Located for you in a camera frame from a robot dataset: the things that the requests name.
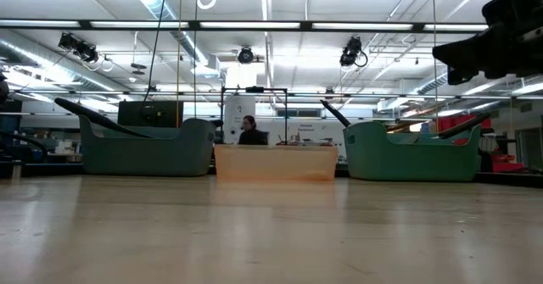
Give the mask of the teal plastic bin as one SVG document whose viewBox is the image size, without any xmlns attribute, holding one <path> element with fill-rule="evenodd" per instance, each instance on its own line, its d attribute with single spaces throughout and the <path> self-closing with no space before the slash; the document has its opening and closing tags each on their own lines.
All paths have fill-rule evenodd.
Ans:
<svg viewBox="0 0 543 284">
<path fill-rule="evenodd" d="M 132 136 L 109 129 L 99 136 L 91 121 L 79 117 L 82 165 L 92 175 L 191 177 L 210 166 L 216 125 L 188 119 L 178 128 L 140 127 Z"/>
<path fill-rule="evenodd" d="M 348 171 L 368 181 L 470 181 L 479 169 L 476 125 L 467 141 L 433 134 L 389 134 L 378 122 L 362 122 L 343 129 Z"/>
</svg>

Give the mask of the overhead light bar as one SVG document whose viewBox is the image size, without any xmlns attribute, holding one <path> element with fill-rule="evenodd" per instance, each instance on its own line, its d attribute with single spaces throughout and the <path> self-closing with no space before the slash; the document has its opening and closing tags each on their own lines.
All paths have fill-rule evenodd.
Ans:
<svg viewBox="0 0 543 284">
<path fill-rule="evenodd" d="M 393 23 L 332 21 L 210 21 L 210 20 L 92 20 L 92 19 L 0 19 L 0 29 L 47 29 L 81 31 L 292 31 L 292 32 L 379 32 L 471 34 L 484 31 L 485 24 Z"/>
</svg>

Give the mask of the orange translucent plastic bin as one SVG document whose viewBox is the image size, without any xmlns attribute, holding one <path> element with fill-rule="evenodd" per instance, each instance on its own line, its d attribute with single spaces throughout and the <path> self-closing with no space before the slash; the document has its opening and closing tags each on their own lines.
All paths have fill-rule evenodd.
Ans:
<svg viewBox="0 0 543 284">
<path fill-rule="evenodd" d="M 214 147 L 220 181 L 332 181 L 338 150 L 330 146 Z"/>
</svg>

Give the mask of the black aluminium table frame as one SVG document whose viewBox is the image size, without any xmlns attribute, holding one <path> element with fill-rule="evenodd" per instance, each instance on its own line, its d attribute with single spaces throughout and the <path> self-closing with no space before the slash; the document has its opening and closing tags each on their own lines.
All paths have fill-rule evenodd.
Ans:
<svg viewBox="0 0 543 284">
<path fill-rule="evenodd" d="M 543 175 L 512 173 L 477 173 L 475 183 L 503 185 L 510 187 L 529 187 L 543 189 Z"/>
<path fill-rule="evenodd" d="M 13 173 L 21 177 L 82 175 L 84 169 L 82 164 L 24 164 L 0 161 L 0 179 L 11 178 Z"/>
</svg>

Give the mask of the white cabinet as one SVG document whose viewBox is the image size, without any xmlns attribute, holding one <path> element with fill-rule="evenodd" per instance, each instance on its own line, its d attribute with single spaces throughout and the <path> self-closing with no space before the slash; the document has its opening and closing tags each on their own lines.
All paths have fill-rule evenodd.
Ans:
<svg viewBox="0 0 543 284">
<path fill-rule="evenodd" d="M 226 144 L 238 143 L 243 132 L 243 119 L 255 114 L 255 98 L 234 96 L 225 103 L 224 140 Z"/>
</svg>

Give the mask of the black slotted spatula steel handle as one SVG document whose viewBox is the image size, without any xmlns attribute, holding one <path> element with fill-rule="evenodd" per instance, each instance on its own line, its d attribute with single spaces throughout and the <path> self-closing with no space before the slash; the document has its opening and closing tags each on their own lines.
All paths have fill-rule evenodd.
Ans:
<svg viewBox="0 0 543 284">
<path fill-rule="evenodd" d="M 350 121 L 347 120 L 331 103 L 326 100 L 321 100 L 322 106 L 328 110 L 344 127 L 349 127 L 351 125 Z"/>
</svg>

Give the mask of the black monitor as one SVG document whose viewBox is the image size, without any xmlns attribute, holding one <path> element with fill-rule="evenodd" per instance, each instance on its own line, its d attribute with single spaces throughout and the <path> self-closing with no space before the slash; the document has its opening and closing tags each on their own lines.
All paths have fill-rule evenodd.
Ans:
<svg viewBox="0 0 543 284">
<path fill-rule="evenodd" d="M 117 123 L 125 126 L 176 128 L 182 123 L 183 102 L 120 102 Z"/>
</svg>

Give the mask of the black metal stand frame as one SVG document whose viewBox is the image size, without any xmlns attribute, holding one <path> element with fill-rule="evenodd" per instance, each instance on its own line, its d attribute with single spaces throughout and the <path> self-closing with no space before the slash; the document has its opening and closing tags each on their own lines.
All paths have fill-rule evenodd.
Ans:
<svg viewBox="0 0 543 284">
<path fill-rule="evenodd" d="M 224 121 L 225 116 L 225 103 L 229 98 L 234 96 L 244 97 L 269 97 L 271 99 L 271 107 L 276 107 L 275 102 L 279 102 L 283 105 L 285 111 L 288 111 L 288 89 L 287 88 L 266 88 L 262 86 L 249 86 L 249 87 L 222 87 L 220 91 L 220 102 L 218 104 L 220 109 L 220 120 Z M 256 118 L 256 100 L 255 100 L 255 114 L 252 115 Z M 220 128 L 220 140 L 224 140 L 224 126 Z"/>
</svg>

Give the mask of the person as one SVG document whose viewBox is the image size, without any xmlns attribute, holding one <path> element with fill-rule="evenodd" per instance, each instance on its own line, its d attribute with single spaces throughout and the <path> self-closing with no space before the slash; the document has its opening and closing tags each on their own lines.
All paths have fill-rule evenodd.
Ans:
<svg viewBox="0 0 543 284">
<path fill-rule="evenodd" d="M 267 134 L 257 129 L 255 118 L 245 115 L 243 118 L 243 132 L 238 139 L 239 145 L 267 145 Z"/>
</svg>

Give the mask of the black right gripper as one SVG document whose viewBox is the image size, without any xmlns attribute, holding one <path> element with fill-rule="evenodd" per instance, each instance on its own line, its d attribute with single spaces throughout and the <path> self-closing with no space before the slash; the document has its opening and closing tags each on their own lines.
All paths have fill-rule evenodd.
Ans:
<svg viewBox="0 0 543 284">
<path fill-rule="evenodd" d="M 448 84 L 461 85 L 480 72 L 489 80 L 543 75 L 543 0 L 491 0 L 482 14 L 487 30 L 432 50 L 447 66 Z"/>
</svg>

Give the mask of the red crate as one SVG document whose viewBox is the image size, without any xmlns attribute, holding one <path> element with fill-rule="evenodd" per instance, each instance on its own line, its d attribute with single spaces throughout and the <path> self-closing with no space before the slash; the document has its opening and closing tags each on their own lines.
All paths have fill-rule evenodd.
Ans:
<svg viewBox="0 0 543 284">
<path fill-rule="evenodd" d="M 518 163 L 514 155 L 492 154 L 492 169 L 495 173 L 513 172 L 524 168 L 522 163 Z"/>
</svg>

